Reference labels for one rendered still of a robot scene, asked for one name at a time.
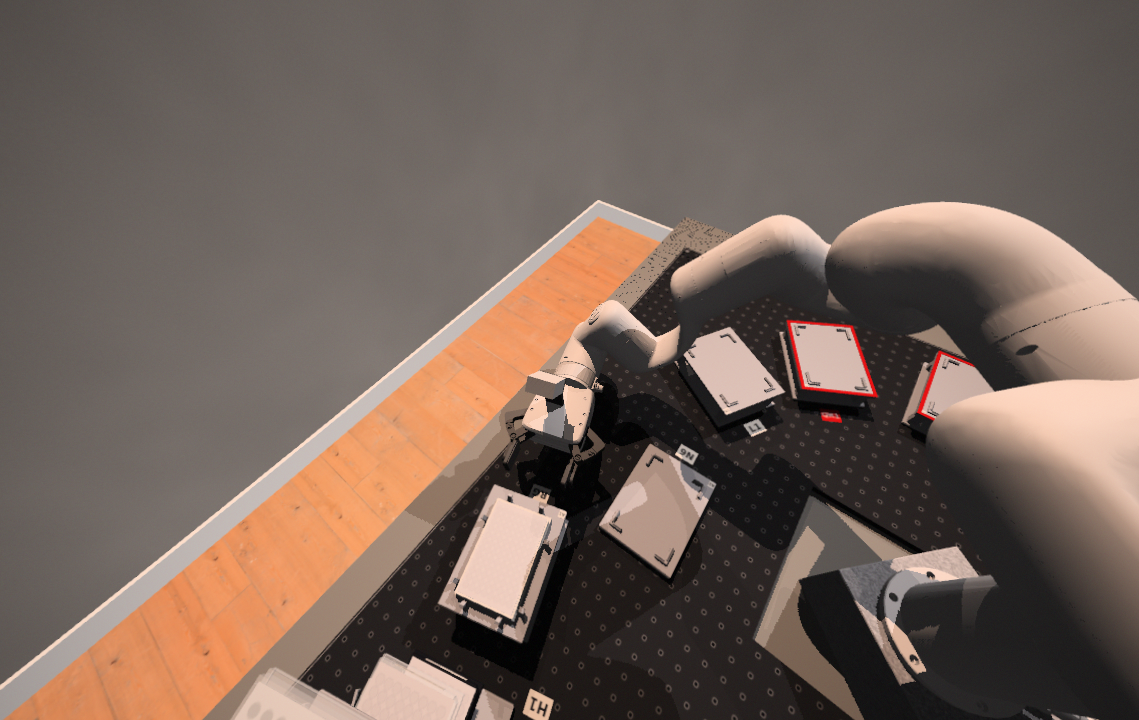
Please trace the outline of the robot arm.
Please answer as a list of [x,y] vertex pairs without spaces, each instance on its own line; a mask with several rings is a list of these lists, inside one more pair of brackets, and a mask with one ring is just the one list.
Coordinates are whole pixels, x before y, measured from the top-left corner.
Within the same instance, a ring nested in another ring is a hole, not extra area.
[[703,324],[769,293],[870,332],[941,325],[994,392],[936,416],[927,469],[991,575],[895,571],[879,602],[893,651],[968,714],[1139,720],[1139,300],[1041,224],[966,202],[877,211],[831,245],[769,216],[670,291],[674,332],[609,300],[525,392],[564,406],[564,374],[603,393],[607,354],[629,373],[675,363]]

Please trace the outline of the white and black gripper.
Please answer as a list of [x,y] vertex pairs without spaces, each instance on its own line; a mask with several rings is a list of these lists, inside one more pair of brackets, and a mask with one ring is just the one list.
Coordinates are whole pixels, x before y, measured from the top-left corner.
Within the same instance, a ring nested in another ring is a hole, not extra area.
[[[544,400],[544,396],[536,395],[531,406],[525,407],[525,409],[505,414],[506,429],[508,429],[510,442],[502,455],[502,466],[505,471],[511,471],[521,451],[519,445],[525,442],[525,439],[532,439],[540,445],[557,448],[566,455],[572,455],[560,483],[563,491],[566,491],[566,486],[572,486],[577,468],[593,460],[597,455],[601,455],[605,443],[603,439],[596,436],[593,429],[589,428],[589,423],[595,414],[592,388],[589,388],[585,382],[573,377],[573,375],[559,375],[566,378],[563,392],[564,406],[551,404]],[[514,429],[514,422],[521,419],[523,419],[522,427]],[[584,436],[593,447],[581,455],[585,443]],[[583,443],[579,448],[582,437],[584,437]]]

